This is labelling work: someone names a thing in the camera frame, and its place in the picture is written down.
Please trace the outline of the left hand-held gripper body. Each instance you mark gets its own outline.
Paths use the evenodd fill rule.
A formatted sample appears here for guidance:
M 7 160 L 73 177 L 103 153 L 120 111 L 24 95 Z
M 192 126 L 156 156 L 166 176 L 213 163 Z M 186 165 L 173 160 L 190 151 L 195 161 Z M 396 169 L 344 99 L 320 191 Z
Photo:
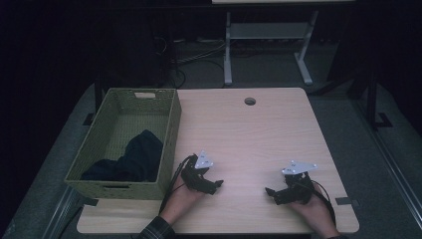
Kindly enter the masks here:
M 193 154 L 182 169 L 181 177 L 186 186 L 190 189 L 204 193 L 204 189 L 212 188 L 209 186 L 210 180 L 204 177 L 204 174 L 213 166 L 214 162 L 207 156 L 204 150 L 199 154 Z

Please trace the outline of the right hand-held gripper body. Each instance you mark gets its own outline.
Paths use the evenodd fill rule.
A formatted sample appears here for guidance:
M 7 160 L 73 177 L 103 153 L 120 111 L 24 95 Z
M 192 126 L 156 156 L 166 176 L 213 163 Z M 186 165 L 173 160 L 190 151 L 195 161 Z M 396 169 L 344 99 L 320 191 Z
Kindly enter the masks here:
M 282 175 L 285 177 L 285 183 L 288 186 L 287 189 L 283 190 L 284 203 L 299 201 L 306 204 L 309 202 L 312 197 L 311 189 L 313 189 L 309 172 L 314 169 L 317 169 L 315 163 L 292 160 L 282 170 Z

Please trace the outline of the dark navy printed garment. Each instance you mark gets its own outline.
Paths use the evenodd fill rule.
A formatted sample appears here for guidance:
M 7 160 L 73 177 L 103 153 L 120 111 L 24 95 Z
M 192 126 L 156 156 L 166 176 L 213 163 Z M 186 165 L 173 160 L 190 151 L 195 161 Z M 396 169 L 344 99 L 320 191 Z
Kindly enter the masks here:
M 154 182 L 163 143 L 150 130 L 129 141 L 118 160 L 101 159 L 85 171 L 81 180 Z

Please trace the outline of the green woven basket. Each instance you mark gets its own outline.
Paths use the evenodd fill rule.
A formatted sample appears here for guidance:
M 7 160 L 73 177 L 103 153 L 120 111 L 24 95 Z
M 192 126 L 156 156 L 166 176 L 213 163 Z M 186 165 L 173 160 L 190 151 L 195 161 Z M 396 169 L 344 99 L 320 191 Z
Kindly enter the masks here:
M 89 198 L 160 200 L 172 178 L 182 109 L 174 89 L 111 88 L 65 177 L 65 182 Z M 154 181 L 92 181 L 82 175 L 101 159 L 117 160 L 129 141 L 151 131 L 163 149 Z

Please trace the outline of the person's right hand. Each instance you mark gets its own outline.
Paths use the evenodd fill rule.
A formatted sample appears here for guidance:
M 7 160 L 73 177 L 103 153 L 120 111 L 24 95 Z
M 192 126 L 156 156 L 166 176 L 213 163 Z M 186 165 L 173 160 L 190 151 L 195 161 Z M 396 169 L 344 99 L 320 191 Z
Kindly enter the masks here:
M 320 239 L 333 239 L 340 236 L 325 203 L 316 195 L 313 195 L 307 204 L 292 202 L 288 206 L 306 221 Z

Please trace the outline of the person's left hand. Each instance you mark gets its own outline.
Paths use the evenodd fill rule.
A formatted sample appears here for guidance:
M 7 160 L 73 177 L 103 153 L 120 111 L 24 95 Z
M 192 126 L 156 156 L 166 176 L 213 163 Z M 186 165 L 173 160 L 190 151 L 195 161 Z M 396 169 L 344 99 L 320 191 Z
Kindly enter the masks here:
M 159 216 L 168 224 L 174 225 L 203 197 L 203 192 L 189 189 L 183 179 L 178 176 L 174 183 L 172 194 Z

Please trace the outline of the grey tape strip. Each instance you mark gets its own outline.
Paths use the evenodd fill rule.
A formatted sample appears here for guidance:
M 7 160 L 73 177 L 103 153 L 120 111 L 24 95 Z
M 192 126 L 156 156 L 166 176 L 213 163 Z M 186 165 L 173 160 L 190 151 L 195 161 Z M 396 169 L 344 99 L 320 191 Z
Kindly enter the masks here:
M 349 197 L 337 197 L 335 199 L 335 201 L 336 201 L 337 205 L 351 205 L 351 206 L 354 206 L 354 207 L 357 207 L 357 206 L 360 205 L 358 200 L 351 199 Z

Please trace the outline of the black metal stand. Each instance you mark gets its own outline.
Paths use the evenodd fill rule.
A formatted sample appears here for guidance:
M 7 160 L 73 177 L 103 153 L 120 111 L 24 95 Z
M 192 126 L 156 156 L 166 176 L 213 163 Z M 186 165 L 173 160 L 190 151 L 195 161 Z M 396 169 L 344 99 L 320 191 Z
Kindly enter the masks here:
M 377 103 L 377 75 L 374 70 L 364 66 L 356 68 L 351 74 L 352 83 L 347 95 L 353 100 L 365 98 L 363 115 L 373 130 L 380 127 L 393 127 L 385 113 L 379 113 Z

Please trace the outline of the white metal stand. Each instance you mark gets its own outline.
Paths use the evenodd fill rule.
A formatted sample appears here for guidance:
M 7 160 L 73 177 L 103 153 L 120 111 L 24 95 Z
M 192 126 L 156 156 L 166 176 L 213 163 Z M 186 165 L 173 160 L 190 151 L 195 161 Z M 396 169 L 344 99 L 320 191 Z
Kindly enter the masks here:
M 314 32 L 318 11 L 313 11 L 307 22 L 294 23 L 234 23 L 231 13 L 226 14 L 225 54 L 223 57 L 224 84 L 231 86 L 231 43 L 234 40 L 302 40 L 302 48 L 294 53 L 295 60 L 306 86 L 314 82 L 305 62 L 305 56 Z

